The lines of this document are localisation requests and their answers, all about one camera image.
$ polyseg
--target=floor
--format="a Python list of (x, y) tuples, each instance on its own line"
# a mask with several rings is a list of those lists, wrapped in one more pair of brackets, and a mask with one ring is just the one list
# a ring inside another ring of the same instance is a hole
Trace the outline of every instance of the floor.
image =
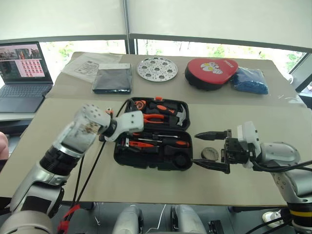
[[(68, 234), (109, 234), (112, 232), (118, 214), (129, 203), (97, 203), (92, 211), (78, 210), (73, 216)], [(144, 230), (146, 233), (150, 227), (157, 227), (162, 204), (137, 204), (142, 209), (144, 218)], [(201, 218), (204, 226), (208, 230), (208, 222), (211, 220), (220, 220), (223, 226), (224, 234), (244, 234), (248, 230), (262, 223), (262, 214), (264, 211), (248, 211), (232, 214), (226, 206), (191, 206)], [(169, 231), (171, 229), (170, 221), (171, 205), (166, 205), (164, 210), (159, 231)], [(68, 206), (61, 206), (59, 212), (52, 219), (56, 233), (57, 226), (62, 216), (68, 211)], [(0, 216), (0, 225), (8, 218), (8, 214)], [(253, 234), (261, 234), (270, 230), (264, 227)], [(275, 234), (294, 234), (293, 228), (286, 226)]]

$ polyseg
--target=black cable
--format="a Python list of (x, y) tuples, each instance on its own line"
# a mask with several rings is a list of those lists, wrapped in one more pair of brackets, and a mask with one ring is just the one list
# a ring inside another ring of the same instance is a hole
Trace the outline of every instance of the black cable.
[(132, 98), (125, 100), (125, 102), (123, 103), (123, 105), (121, 106), (121, 108), (119, 109), (119, 111), (117, 112), (116, 117), (118, 117), (118, 116), (119, 116), (119, 114), (120, 114), (121, 110), (123, 109), (123, 107), (124, 107), (124, 106), (125, 106), (125, 105), (129, 102), (129, 101), (130, 101), (131, 103), (133, 103), (133, 104), (134, 104), (134, 102), (133, 102)]
[(262, 223), (262, 224), (260, 224), (260, 225), (258, 225), (258, 226), (256, 226), (256, 227), (254, 227), (253, 229), (249, 230), (248, 232), (246, 232), (246, 234), (253, 233), (255, 230), (257, 230), (257, 229), (259, 229), (259, 228), (262, 228), (262, 227), (264, 227), (264, 226), (267, 226), (267, 225), (270, 224), (270, 223), (275, 223), (275, 222), (280, 221), (280, 220), (282, 220), (282, 219), (283, 219), (283, 218), (280, 217), (280, 218), (272, 219), (271, 221)]
[(93, 173), (93, 170), (94, 170), (94, 168), (96, 167), (96, 165), (97, 165), (97, 163), (98, 163), (99, 157), (101, 156), (101, 153), (102, 153), (102, 151), (103, 151), (103, 148), (104, 148), (105, 143), (106, 143), (106, 141), (103, 141), (103, 144), (102, 144), (102, 146), (101, 146), (101, 149), (99, 150), (99, 152), (98, 152), (98, 154), (97, 154), (97, 158), (96, 158), (95, 162), (93, 163), (92, 169), (91, 169), (91, 171), (89, 172), (89, 175), (88, 175), (86, 181), (84, 182), (84, 185), (83, 185), (83, 187), (82, 187), (82, 189), (81, 189), (81, 191), (80, 191), (80, 194), (79, 194), (79, 196), (78, 196), (78, 198), (77, 198), (76, 204), (80, 201), (80, 198), (81, 198), (81, 196), (82, 196), (82, 194), (83, 194), (83, 192), (84, 192), (84, 189), (86, 188), (86, 186), (87, 186), (87, 184), (88, 184), (88, 182), (89, 182), (89, 179), (91, 178), (91, 175), (92, 175), (92, 173)]
[(270, 173), (279, 173), (279, 172), (287, 172), (293, 169), (300, 169), (303, 168), (304, 166), (308, 166), (312, 164), (312, 160), (302, 162), (293, 166), (288, 166), (288, 167), (280, 167), (280, 168), (270, 168), (270, 167), (264, 167), (259, 165), (254, 159), (250, 160), (253, 163), (253, 166), (259, 170), (262, 170), (264, 172), (270, 172)]
[(132, 107), (135, 108), (135, 110), (133, 110), (132, 107), (131, 107), (131, 111), (138, 111), (137, 105), (136, 105), (136, 103), (132, 100), (132, 98), (129, 98), (128, 100), (131, 102)]
[(76, 197), (77, 197), (77, 193), (78, 193), (78, 187), (79, 187), (79, 182), (80, 182), (80, 176), (81, 176), (83, 160), (84, 160), (84, 157), (82, 157), (82, 159), (80, 161), (79, 172), (78, 172), (78, 177), (77, 177), (76, 187), (75, 187), (75, 193), (74, 193), (74, 197), (73, 197), (73, 200), (72, 200), (72, 204), (70, 205), (70, 208), (72, 208), (75, 205), (75, 202), (76, 202)]
[(272, 228), (271, 230), (266, 231), (263, 234), (270, 234), (272, 232), (275, 232), (276, 230), (281, 229), (282, 227), (285, 227), (286, 225), (290, 224), (291, 222), (292, 222), (292, 219), (288, 220), (287, 222), (285, 222), (285, 223), (283, 223), (283, 224), (281, 224), (275, 228)]
[[(131, 102), (134, 104), (134, 102), (133, 102), (133, 100), (132, 100), (131, 98), (125, 100), (125, 102), (123, 103), (123, 105), (122, 105), (122, 106), (120, 107), (120, 109), (118, 110), (118, 113), (117, 113), (116, 117), (119, 116), (121, 110), (123, 109), (123, 107), (124, 107), (129, 101), (131, 101)], [(81, 174), (81, 169), (82, 169), (82, 162), (83, 162), (84, 157), (81, 159), (80, 168), (79, 168), (79, 173), (78, 173), (78, 178), (77, 178), (76, 187), (75, 187), (74, 198), (73, 198), (73, 201), (72, 201), (72, 204), (71, 204), (71, 208), (72, 208), (74, 205), (76, 205), (76, 204), (79, 203), (79, 201), (80, 201), (80, 199), (81, 199), (81, 196), (82, 196), (82, 194), (83, 194), (83, 192), (84, 192), (84, 190), (85, 190), (85, 188), (86, 188), (86, 186), (87, 186), (87, 184), (88, 184), (88, 182), (89, 182), (89, 179), (91, 178), (91, 175), (92, 175), (92, 173), (93, 173), (93, 170), (94, 170), (94, 168), (96, 167), (96, 165), (97, 165), (97, 163), (98, 163), (98, 159), (99, 159), (99, 157), (100, 157), (100, 155), (101, 155), (101, 153), (102, 153), (102, 151), (103, 151), (103, 148), (104, 148), (105, 143), (106, 143), (106, 141), (104, 140), (104, 141), (103, 141), (103, 144), (102, 144), (102, 146), (101, 146), (101, 149), (100, 149), (99, 152), (98, 152), (97, 158), (96, 158), (96, 160), (95, 160), (95, 162), (94, 162), (94, 164), (93, 164), (93, 166), (92, 166), (92, 168), (91, 168), (91, 171), (89, 172), (89, 175), (88, 175), (86, 181), (85, 181), (84, 184), (83, 184), (83, 187), (82, 187), (82, 189), (81, 189), (81, 191), (80, 191), (80, 193), (79, 193), (79, 196), (78, 196), (77, 200), (75, 201), (76, 196), (77, 196), (78, 185), (79, 185), (79, 181), (80, 181), (80, 174)], [(74, 214), (74, 213), (71, 213), (70, 215), (68, 215), (68, 216), (66, 217), (66, 221), (70, 221), (71, 218), (72, 218), (72, 216), (73, 216), (73, 214)]]
[(312, 172), (312, 168), (309, 168), (309, 167), (301, 167), (301, 168), (298, 168), (298, 169)]

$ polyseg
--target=person's arm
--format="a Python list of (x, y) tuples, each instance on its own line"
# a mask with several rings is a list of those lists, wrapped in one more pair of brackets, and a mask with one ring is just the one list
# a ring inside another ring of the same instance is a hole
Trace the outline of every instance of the person's arm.
[(0, 132), (0, 160), (9, 158), (9, 141), (5, 134)]

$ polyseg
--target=shoe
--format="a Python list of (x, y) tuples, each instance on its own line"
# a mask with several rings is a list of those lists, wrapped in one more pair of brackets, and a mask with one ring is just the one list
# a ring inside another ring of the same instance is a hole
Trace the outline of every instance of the shoe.
[[(276, 212), (272, 212), (272, 211), (269, 211), (269, 212), (266, 212), (262, 215), (262, 219), (263, 221), (266, 223), (266, 222), (269, 222), (273, 219), (277, 219), (277, 218), (280, 218), (281, 217), (281, 210), (279, 211), (276, 211)], [(284, 223), (283, 220), (280, 220), (280, 221), (276, 221), (274, 223), (270, 223), (268, 224), (268, 226), (270, 228), (276, 228), (278, 227), (279, 225), (282, 225)]]

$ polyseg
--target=blue cloth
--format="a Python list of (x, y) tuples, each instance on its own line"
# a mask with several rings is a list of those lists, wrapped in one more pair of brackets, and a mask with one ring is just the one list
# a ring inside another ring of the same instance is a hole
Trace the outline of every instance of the blue cloth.
[(263, 73), (259, 69), (248, 69), (239, 67), (232, 76), (231, 84), (236, 90), (255, 93), (268, 94), (269, 88), (264, 79)]

